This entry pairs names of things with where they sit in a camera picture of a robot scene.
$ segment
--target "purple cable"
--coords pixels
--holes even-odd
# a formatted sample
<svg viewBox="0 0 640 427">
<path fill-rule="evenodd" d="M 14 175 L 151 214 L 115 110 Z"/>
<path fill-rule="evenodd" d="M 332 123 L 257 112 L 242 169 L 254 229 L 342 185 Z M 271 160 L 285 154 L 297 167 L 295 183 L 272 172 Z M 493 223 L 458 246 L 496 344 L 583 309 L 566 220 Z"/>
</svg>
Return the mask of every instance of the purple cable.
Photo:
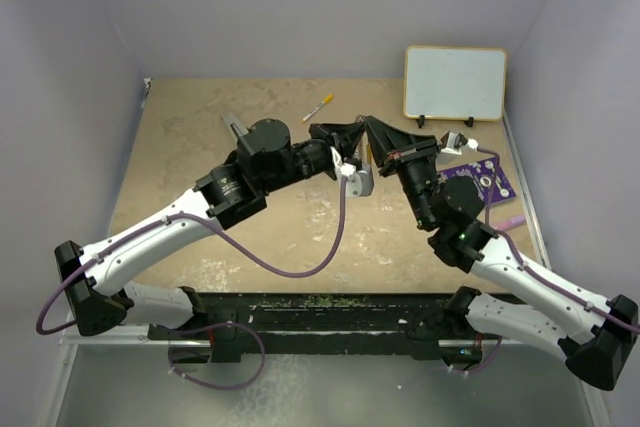
<svg viewBox="0 0 640 427">
<path fill-rule="evenodd" d="M 331 262 L 333 260 L 333 258 L 335 257 L 335 255 L 336 255 L 336 253 L 338 251 L 338 247 L 340 245 L 340 242 L 342 240 L 342 235 L 344 233 L 344 226 L 345 226 L 345 223 L 346 223 L 346 216 L 347 216 L 347 180 L 345 178 L 343 178 L 343 179 L 341 179 L 341 182 L 340 182 L 340 218 L 339 218 L 339 222 L 338 222 L 338 231 L 336 232 L 336 238 L 333 241 L 333 245 L 331 246 L 331 250 L 329 251 L 329 254 L 327 255 L 327 257 L 322 262 L 320 262 L 319 265 L 317 265 L 316 267 L 314 267 L 314 268 L 312 268 L 310 270 L 307 270 L 306 272 L 286 272 L 284 270 L 280 270 L 280 269 L 278 269 L 276 267 L 273 267 L 272 265 L 264 262 L 262 259 L 259 259 L 255 254 L 250 252 L 242 244 L 240 244 L 236 240 L 232 239 L 215 222 L 212 222 L 212 221 L 209 221 L 209 220 L 205 220 L 205 219 L 201 219 L 200 217 L 197 217 L 195 215 L 185 214 L 185 213 L 179 213 L 179 214 L 170 215 L 170 216 L 168 216 L 168 219 L 171 220 L 171 221 L 180 220 L 180 219 L 188 219 L 188 220 L 193 220 L 195 222 L 198 222 L 200 225 L 203 225 L 204 227 L 206 227 L 209 230 L 211 230 L 214 234 L 220 236 L 223 240 L 225 240 L 226 242 L 231 244 L 234 248 L 236 248 L 237 250 L 239 250 L 240 252 L 245 254 L 247 257 L 249 257 L 251 260 L 253 260 L 256 264 L 260 265 L 261 267 L 264 267 L 268 271 L 273 272 L 274 274 L 281 275 L 283 277 L 302 278 L 302 277 L 309 277 L 309 276 L 312 276 L 314 274 L 317 274 L 322 269 L 324 269 L 329 264 L 329 262 Z M 138 230 L 130 232 L 129 234 L 127 234 L 124 237 L 122 237 L 121 239 L 118 239 L 115 242 L 113 242 L 112 244 L 109 244 L 109 246 L 107 246 L 104 250 L 102 250 L 98 254 L 98 257 L 104 258 L 107 255 L 110 255 L 111 253 L 113 253 L 114 250 L 116 250 L 116 249 L 122 247 L 123 245 L 128 244 L 132 240 L 138 238 L 140 235 L 146 234 L 147 232 L 155 229 L 156 227 L 160 227 L 160 226 L 163 226 L 163 225 L 165 225 L 165 224 L 164 224 L 164 222 L 162 220 L 156 220 L 154 222 L 150 222 L 150 223 L 148 223 L 146 225 L 143 225 Z M 36 320 L 36 332 L 38 334 L 40 334 L 40 335 L 55 334 L 57 332 L 60 332 L 60 331 L 62 331 L 64 329 L 66 329 L 68 327 L 71 327 L 71 326 L 76 324 L 76 321 L 72 320 L 72 321 L 66 322 L 66 323 L 64 323 L 62 325 L 53 327 L 52 329 L 45 329 L 45 327 L 44 327 L 44 319 L 47 316 L 47 313 L 49 312 L 49 310 L 51 309 L 51 306 L 53 305 L 53 303 L 65 291 L 65 289 L 67 289 L 71 284 L 73 284 L 73 282 L 80 275 L 84 274 L 88 269 L 90 269 L 91 267 L 96 265 L 96 263 L 97 263 L 96 259 L 89 259 L 85 264 L 83 264 L 80 267 L 78 267 L 77 270 L 75 270 L 69 277 L 64 279 L 64 281 L 62 281 L 60 283 L 60 285 L 58 285 L 56 287 L 54 292 L 45 301 L 44 306 L 42 307 L 42 310 L 38 314 L 38 319 Z"/>
<path fill-rule="evenodd" d="M 195 377 L 192 377 L 186 373 L 184 373 L 182 370 L 180 370 L 179 368 L 177 368 L 173 362 L 173 359 L 171 358 L 171 349 L 169 349 L 168 353 L 167 353 L 167 357 L 169 359 L 169 366 L 171 367 L 171 370 L 173 372 L 175 372 L 176 374 L 178 374 L 180 377 L 182 377 L 185 380 L 188 380 L 189 382 L 193 382 L 194 384 L 197 384 L 201 387 L 206 387 L 208 389 L 213 389 L 213 390 L 239 390 L 239 389 L 243 389 L 244 387 L 247 387 L 248 385 L 252 384 L 262 373 L 262 370 L 264 369 L 264 365 L 267 361 L 267 351 L 264 348 L 264 343 L 262 342 L 262 339 L 260 338 L 260 336 L 256 333 L 255 330 L 251 329 L 250 327 L 247 327 L 246 325 L 243 324 L 238 324 L 237 322 L 221 322 L 219 324 L 212 324 L 212 325 L 208 325 L 206 327 L 201 327 L 199 329 L 191 329 L 191 330 L 169 330 L 169 332 L 175 332 L 177 334 L 180 335 L 194 335 L 194 334 L 199 334 L 201 332 L 207 332 L 209 330 L 216 330 L 216 329 L 223 329 L 223 328 L 229 328 L 229 327 L 236 327 L 240 330 L 244 330 L 245 332 L 248 332 L 249 335 L 251 335 L 251 337 L 253 337 L 254 339 L 256 339 L 256 342 L 258 343 L 258 346 L 260 347 L 260 366 L 258 367 L 258 369 L 256 370 L 256 372 L 249 377 L 247 380 L 237 383 L 237 384 L 232 384 L 232 385 L 219 385 L 219 384 L 212 384 L 210 382 L 205 382 L 204 380 L 200 380 L 200 379 L 196 379 Z"/>
<path fill-rule="evenodd" d="M 347 217 L 347 180 L 343 178 L 340 182 L 340 217 L 338 221 L 338 231 L 336 232 L 336 237 L 333 241 L 333 245 L 331 246 L 331 250 L 329 251 L 329 253 L 327 254 L 327 256 L 322 262 L 320 262 L 316 267 L 310 270 L 307 270 L 305 272 L 287 272 L 285 270 L 280 270 L 277 267 L 274 267 L 271 264 L 268 264 L 264 260 L 260 259 L 253 252 L 251 252 L 249 249 L 247 249 L 242 244 L 240 244 L 237 240 L 230 237 L 229 234 L 224 232 L 216 224 L 213 224 L 212 222 L 208 222 L 206 220 L 203 220 L 191 214 L 181 214 L 181 216 L 182 218 L 195 220 L 196 222 L 208 227 L 209 229 L 214 231 L 215 234 L 219 236 L 222 240 L 227 242 L 233 248 L 240 251 L 246 257 L 254 261 L 260 267 L 268 270 L 269 272 L 273 272 L 274 274 L 281 275 L 282 277 L 288 277 L 290 279 L 301 279 L 304 277 L 311 277 L 312 275 L 317 274 L 322 269 L 324 269 L 327 265 L 329 265 L 329 263 L 333 260 L 336 253 L 338 252 L 338 247 L 340 247 L 340 242 L 342 241 L 342 234 L 344 233 L 344 226 L 345 226 L 346 217 Z"/>
</svg>

